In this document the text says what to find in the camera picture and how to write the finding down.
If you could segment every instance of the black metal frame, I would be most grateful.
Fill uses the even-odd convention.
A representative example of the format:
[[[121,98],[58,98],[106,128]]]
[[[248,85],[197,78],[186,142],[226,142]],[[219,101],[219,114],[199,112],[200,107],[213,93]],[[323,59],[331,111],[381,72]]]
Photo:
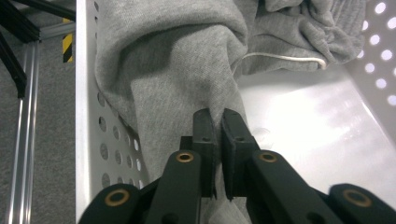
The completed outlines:
[[[396,212],[366,189],[341,184],[326,195],[310,188],[280,154],[259,149],[235,111],[225,109],[221,124],[226,194],[230,200],[247,197],[253,224],[396,223]],[[196,112],[193,136],[181,138],[161,179],[141,190],[126,184],[102,190],[79,224],[200,223],[201,197],[215,192],[207,163],[215,158],[213,137],[209,111]]]
[[[15,0],[26,6],[35,7],[56,16],[76,21],[76,12],[70,9],[56,6],[42,0]],[[23,14],[21,14],[8,0],[0,0],[0,25],[15,35],[21,42],[29,43],[40,38],[40,29],[32,24]],[[21,69],[17,58],[0,33],[0,53],[1,60],[11,74],[18,90],[18,98],[23,98],[26,89],[26,75]]]

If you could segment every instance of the black bar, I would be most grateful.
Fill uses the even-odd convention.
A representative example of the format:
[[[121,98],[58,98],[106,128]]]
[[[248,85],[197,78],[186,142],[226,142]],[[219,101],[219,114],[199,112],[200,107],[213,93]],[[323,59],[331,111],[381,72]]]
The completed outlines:
[[[215,153],[218,152],[215,141],[215,132],[209,109],[202,109],[195,112],[192,124],[192,150],[196,151],[202,158],[203,197],[217,196],[215,187],[215,158],[218,158],[218,156]]]
[[[345,223],[396,223],[396,212],[372,192],[350,184],[330,189],[329,205]]]
[[[20,63],[7,44],[3,35],[0,32],[0,58],[6,66],[8,72],[11,74],[12,79],[18,90],[18,98],[23,98],[26,89],[26,75],[21,68]]]
[[[247,163],[254,185],[276,223],[343,223],[279,154],[255,151]]]
[[[177,151],[166,163],[146,224],[198,224],[200,205],[201,157],[194,151]]]
[[[260,150],[242,117],[224,109],[221,121],[221,160],[227,198],[246,197],[245,166],[255,150]]]
[[[28,43],[39,38],[39,29],[21,14],[8,0],[0,1],[0,24],[21,42]]]
[[[133,185],[117,184],[103,189],[82,215],[79,224],[130,224],[139,201]]]
[[[55,4],[47,2],[47,1],[42,1],[42,0],[14,0],[14,1],[25,4],[26,6],[29,6],[29,7],[35,7],[39,10],[46,11],[50,14],[55,15],[55,16],[67,18],[70,21],[76,21],[76,12],[75,11],[70,10],[65,7],[59,7]]]

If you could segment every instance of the gray cloth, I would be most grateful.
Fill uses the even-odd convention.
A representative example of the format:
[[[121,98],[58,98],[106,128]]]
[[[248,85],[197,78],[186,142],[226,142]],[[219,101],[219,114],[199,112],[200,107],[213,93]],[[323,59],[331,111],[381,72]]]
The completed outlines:
[[[180,136],[191,135],[195,111],[210,108],[218,139],[225,107],[244,115],[235,82],[241,74],[319,68],[260,54],[316,58],[326,66],[356,57],[365,7],[364,0],[98,4],[97,82],[138,132],[151,180],[178,150]],[[220,169],[217,177],[219,198],[203,201],[202,223],[248,223],[238,209],[243,202],[225,200]]]

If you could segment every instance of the brass screw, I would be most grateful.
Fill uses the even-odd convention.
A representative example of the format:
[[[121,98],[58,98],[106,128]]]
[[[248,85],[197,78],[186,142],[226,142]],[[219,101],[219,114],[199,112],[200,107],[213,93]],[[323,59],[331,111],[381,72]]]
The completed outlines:
[[[345,189],[343,191],[344,198],[349,201],[350,203],[353,203],[359,207],[370,207],[372,205],[372,201],[369,197],[364,195],[361,192],[358,192],[355,189]],[[356,199],[356,197],[353,197],[353,195],[356,195],[361,198],[361,200]]]
[[[177,160],[180,162],[190,162],[194,160],[194,156],[190,152],[182,152],[177,155]]]
[[[122,194],[122,198],[117,201],[111,200],[111,197],[118,193]],[[105,198],[105,203],[107,206],[110,206],[110,207],[119,206],[119,205],[122,205],[123,203],[126,203],[126,201],[128,201],[128,199],[129,199],[129,196],[130,196],[129,192],[126,189],[115,189],[107,194],[107,196]]]
[[[277,161],[276,155],[271,152],[263,152],[262,154],[260,154],[259,158],[260,158],[260,160],[266,161],[266,162],[276,162]]]

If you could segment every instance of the silver metal pole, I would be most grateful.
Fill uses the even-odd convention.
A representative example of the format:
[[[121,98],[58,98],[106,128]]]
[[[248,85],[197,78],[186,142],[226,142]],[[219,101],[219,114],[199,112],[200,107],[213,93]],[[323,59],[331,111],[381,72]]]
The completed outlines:
[[[38,41],[26,45],[23,70],[28,82],[25,97],[20,100],[7,224],[30,223],[35,155]]]

